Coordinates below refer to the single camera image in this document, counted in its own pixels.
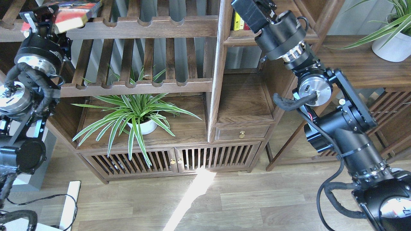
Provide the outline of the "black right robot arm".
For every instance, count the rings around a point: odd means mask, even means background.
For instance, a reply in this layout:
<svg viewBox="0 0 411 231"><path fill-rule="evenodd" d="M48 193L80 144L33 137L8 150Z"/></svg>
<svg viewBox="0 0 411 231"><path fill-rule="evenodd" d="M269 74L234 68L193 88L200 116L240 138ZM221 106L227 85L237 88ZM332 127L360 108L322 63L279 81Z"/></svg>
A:
<svg viewBox="0 0 411 231"><path fill-rule="evenodd" d="M267 59L283 59L298 78L294 99L274 94L273 101L285 111L297 110L307 121L308 142L322 152L333 149L340 161L338 171L317 193L317 210L324 220L320 195L325 193L342 215L367 219L376 231L410 230L410 172L392 169L381 157L367 131L376 120L341 70L323 68L304 41L303 28L292 11L275 13L271 0L234 0L235 11L253 33Z"/></svg>

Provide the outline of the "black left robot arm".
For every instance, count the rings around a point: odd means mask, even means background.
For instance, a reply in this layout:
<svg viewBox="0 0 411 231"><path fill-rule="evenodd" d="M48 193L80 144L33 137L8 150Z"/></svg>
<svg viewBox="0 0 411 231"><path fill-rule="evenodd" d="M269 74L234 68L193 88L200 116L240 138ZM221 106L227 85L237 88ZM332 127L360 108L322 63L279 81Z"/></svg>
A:
<svg viewBox="0 0 411 231"><path fill-rule="evenodd" d="M1 85L1 207L19 174L34 174L47 159L42 141L47 118L60 102L64 61L71 60L71 40L58 32L60 6L43 5L20 16L30 24Z"/></svg>

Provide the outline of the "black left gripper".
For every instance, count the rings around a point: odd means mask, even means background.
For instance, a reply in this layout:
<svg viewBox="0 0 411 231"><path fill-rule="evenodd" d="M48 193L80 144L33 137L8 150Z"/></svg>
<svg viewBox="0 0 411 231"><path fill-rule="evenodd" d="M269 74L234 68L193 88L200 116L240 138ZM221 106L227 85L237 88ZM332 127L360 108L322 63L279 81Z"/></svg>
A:
<svg viewBox="0 0 411 231"><path fill-rule="evenodd" d="M53 25L58 11L59 5L43 5L19 13L24 21L21 32L30 33L16 54L15 64L24 62L47 76L60 74L64 58L71 59L72 41L65 32L55 33Z"/></svg>

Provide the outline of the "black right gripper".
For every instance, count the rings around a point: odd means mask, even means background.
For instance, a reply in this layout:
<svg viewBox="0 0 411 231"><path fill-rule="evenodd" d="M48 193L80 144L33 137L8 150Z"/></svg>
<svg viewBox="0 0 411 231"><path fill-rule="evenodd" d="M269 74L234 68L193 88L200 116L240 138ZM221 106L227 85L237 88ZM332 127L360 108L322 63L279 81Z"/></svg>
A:
<svg viewBox="0 0 411 231"><path fill-rule="evenodd" d="M231 5L253 33L261 32L255 42L268 59L283 58L289 63L304 54L309 28L305 17L296 17L290 10L277 15L271 0L233 0Z"/></svg>

